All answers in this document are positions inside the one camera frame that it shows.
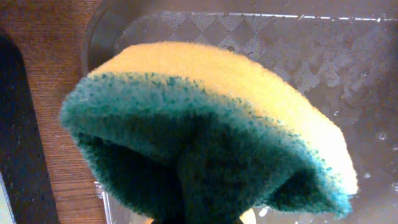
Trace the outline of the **green yellow sponge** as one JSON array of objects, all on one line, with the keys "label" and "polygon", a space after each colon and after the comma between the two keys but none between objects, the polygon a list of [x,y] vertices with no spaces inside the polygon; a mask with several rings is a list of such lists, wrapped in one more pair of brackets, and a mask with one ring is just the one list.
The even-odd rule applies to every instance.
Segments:
[{"label": "green yellow sponge", "polygon": [[234,223],[262,206],[345,217],[358,191],[337,125],[210,45],[124,49],[78,82],[60,121],[105,191],[162,223]]}]

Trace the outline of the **large dark serving tray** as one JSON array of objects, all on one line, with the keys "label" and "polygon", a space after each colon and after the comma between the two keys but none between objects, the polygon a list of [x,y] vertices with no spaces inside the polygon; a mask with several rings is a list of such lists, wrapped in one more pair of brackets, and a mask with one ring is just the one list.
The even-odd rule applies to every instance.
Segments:
[{"label": "large dark serving tray", "polygon": [[165,40],[245,55],[296,87],[345,135],[359,183],[345,223],[397,222],[397,0],[101,1],[82,71]]}]

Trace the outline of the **small black water tray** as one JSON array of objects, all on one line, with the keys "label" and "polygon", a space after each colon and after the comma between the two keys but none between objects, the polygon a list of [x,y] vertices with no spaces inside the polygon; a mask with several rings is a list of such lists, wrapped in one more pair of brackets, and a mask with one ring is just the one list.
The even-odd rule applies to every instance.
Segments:
[{"label": "small black water tray", "polygon": [[59,222],[24,59],[5,33],[1,33],[1,174],[17,223]]}]

